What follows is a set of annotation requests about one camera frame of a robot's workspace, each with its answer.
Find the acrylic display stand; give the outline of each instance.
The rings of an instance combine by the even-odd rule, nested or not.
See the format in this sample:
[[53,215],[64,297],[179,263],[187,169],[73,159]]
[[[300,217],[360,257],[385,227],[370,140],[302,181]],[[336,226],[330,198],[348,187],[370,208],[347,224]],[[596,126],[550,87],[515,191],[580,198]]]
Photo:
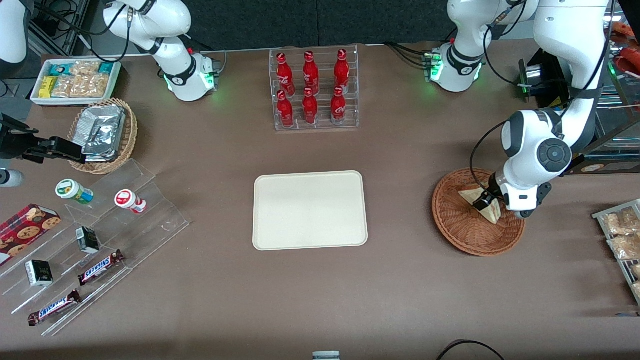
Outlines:
[[[180,211],[160,192],[152,181],[155,176],[131,159],[115,172],[90,187],[95,197],[88,205],[69,202],[70,216],[60,214],[63,222],[32,244],[33,250],[0,268],[1,301],[24,318],[47,307],[78,289],[82,303],[70,306],[62,314],[48,317],[35,327],[42,336],[55,335],[99,299],[136,266],[189,225]],[[140,215],[115,206],[113,198],[122,189],[130,189],[147,202]],[[81,252],[76,229],[92,228],[100,242],[96,254]],[[77,276],[120,249],[125,259],[93,282],[80,287]],[[24,263],[36,259],[48,261],[54,282],[47,287],[32,287]]]
[[[331,123],[331,99],[333,97],[333,89],[335,88],[335,80],[333,76],[333,68],[338,61],[338,50],[345,49],[347,51],[347,62],[349,63],[349,92],[344,94],[347,106],[344,112],[344,123],[342,125],[334,125]],[[320,92],[316,95],[318,102],[318,115],[316,124],[310,125],[304,119],[302,109],[302,100],[304,99],[305,80],[302,68],[305,65],[305,51],[313,51],[316,65],[318,66],[320,75]],[[278,82],[278,62],[276,55],[284,53],[287,57],[287,63],[293,71],[293,83],[296,85],[296,93],[289,97],[291,105],[293,105],[293,127],[284,127],[278,116],[276,107],[278,99],[276,93],[280,90]],[[273,101],[273,118],[277,131],[292,130],[315,130],[315,129],[340,129],[345,127],[360,126],[360,113],[358,112],[358,100],[360,98],[359,89],[359,65],[358,65],[358,47],[350,46],[327,46],[327,47],[308,47],[304,49],[275,49],[269,52],[269,79],[271,80],[271,100]]]

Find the red bottle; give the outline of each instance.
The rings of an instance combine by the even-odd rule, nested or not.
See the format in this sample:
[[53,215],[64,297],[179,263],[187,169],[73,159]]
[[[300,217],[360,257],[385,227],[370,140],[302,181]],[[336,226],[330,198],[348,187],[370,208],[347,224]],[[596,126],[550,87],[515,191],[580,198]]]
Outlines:
[[318,101],[310,87],[305,88],[305,98],[302,100],[302,108],[305,110],[305,121],[307,124],[314,125],[318,115]]
[[311,51],[305,51],[305,66],[302,68],[302,73],[305,75],[305,86],[311,88],[314,95],[317,95],[320,92],[320,75]]
[[347,51],[345,49],[338,50],[338,62],[333,68],[335,76],[335,86],[342,88],[342,94],[349,92],[349,63],[347,62]]
[[287,64],[287,57],[283,53],[276,55],[278,61],[278,81],[280,88],[285,91],[287,96],[291,97],[296,93],[296,85],[293,84],[293,71]]
[[347,102],[344,100],[344,96],[342,96],[342,88],[336,86],[333,89],[333,99],[331,99],[331,122],[333,125],[342,125],[346,107]]
[[278,108],[278,116],[280,117],[282,126],[292,127],[293,106],[291,106],[291,102],[287,100],[287,94],[285,94],[283,90],[278,90],[278,104],[276,107]]

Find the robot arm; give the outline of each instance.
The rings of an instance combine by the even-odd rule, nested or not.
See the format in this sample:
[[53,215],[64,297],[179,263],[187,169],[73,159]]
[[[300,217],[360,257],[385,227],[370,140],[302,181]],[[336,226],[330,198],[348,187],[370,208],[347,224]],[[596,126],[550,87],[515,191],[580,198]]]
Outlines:
[[517,18],[527,20],[537,7],[538,0],[449,0],[447,13],[456,24],[458,34],[453,44],[431,51],[432,55],[440,55],[440,60],[432,61],[430,80],[450,92],[471,87],[484,56],[485,34],[486,46],[491,43],[492,34],[487,24],[500,19],[505,12],[507,15],[500,19],[501,24],[513,24]]
[[[573,152],[593,138],[607,4],[608,0],[540,0],[534,38],[544,51],[569,63],[573,101],[564,116],[551,109],[518,111],[502,127],[502,148],[509,159],[492,175],[488,190],[503,196],[507,209],[522,217],[541,203],[550,190],[548,182],[565,171]],[[487,204],[486,197],[480,200],[476,208]]]
[[[126,11],[121,7],[128,6]],[[195,101],[215,90],[214,63],[191,54],[178,38],[191,28],[191,14],[180,0],[123,0],[104,7],[111,32],[151,54],[164,72],[169,90],[183,101]]]
[[27,59],[27,28],[33,0],[0,1],[0,79],[13,76]]

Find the brown table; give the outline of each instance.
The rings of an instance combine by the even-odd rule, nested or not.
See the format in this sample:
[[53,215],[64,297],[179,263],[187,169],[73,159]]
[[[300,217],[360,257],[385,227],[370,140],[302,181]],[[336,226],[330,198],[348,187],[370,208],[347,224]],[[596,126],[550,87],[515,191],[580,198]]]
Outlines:
[[[497,41],[490,53],[511,77],[536,49]],[[41,338],[0,297],[0,359],[299,360],[331,349],[345,360],[434,359],[461,338],[508,359],[638,358],[640,319],[613,317],[634,301],[590,217],[638,198],[636,175],[558,179],[511,252],[468,256],[438,232],[431,193],[468,165],[487,129],[532,106],[516,90],[484,69],[469,91],[450,94],[390,49],[361,45],[361,128],[276,133],[268,52],[228,61],[220,90],[193,103],[167,91],[152,58],[123,61],[115,96],[138,116],[134,158],[193,223],[55,337]],[[66,135],[78,111],[33,106],[28,124]],[[477,165],[505,159],[494,135]],[[27,180],[0,189],[1,219],[31,202],[63,210],[60,179],[99,179],[61,160],[14,167]],[[364,246],[253,248],[257,177],[351,169],[364,177]],[[471,345],[456,354],[493,359]]]

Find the wicker basket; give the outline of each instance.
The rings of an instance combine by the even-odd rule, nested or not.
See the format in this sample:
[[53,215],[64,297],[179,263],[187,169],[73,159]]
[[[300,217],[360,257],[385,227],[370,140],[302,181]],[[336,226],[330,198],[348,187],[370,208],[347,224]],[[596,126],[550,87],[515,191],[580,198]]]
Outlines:
[[[491,173],[475,168],[480,181]],[[458,249],[477,256],[496,256],[511,250],[524,233],[524,220],[518,219],[500,203],[502,216],[493,225],[458,194],[458,190],[475,184],[469,168],[445,176],[433,192],[431,209],[440,232]]]
[[[118,105],[124,108],[127,112],[127,117],[124,121],[124,129],[122,130],[122,139],[120,141],[120,148],[118,150],[118,157],[116,160],[110,163],[86,163],[86,164],[78,164],[73,161],[69,161],[71,166],[74,169],[89,172],[95,175],[103,175],[108,174],[110,172],[115,171],[117,168],[124,165],[124,163],[131,158],[131,154],[133,153],[133,148],[136,145],[136,136],[138,135],[138,121],[136,120],[136,114],[131,111],[129,105],[120,100],[120,99],[108,99],[105,101],[97,102],[95,104],[89,105],[87,108],[95,107],[95,106],[107,106],[107,105]],[[76,121],[71,125],[71,130],[69,131],[69,135],[67,139],[71,141],[73,139],[74,134],[76,133],[76,126],[78,124],[78,120],[80,119],[80,114],[76,116]]]

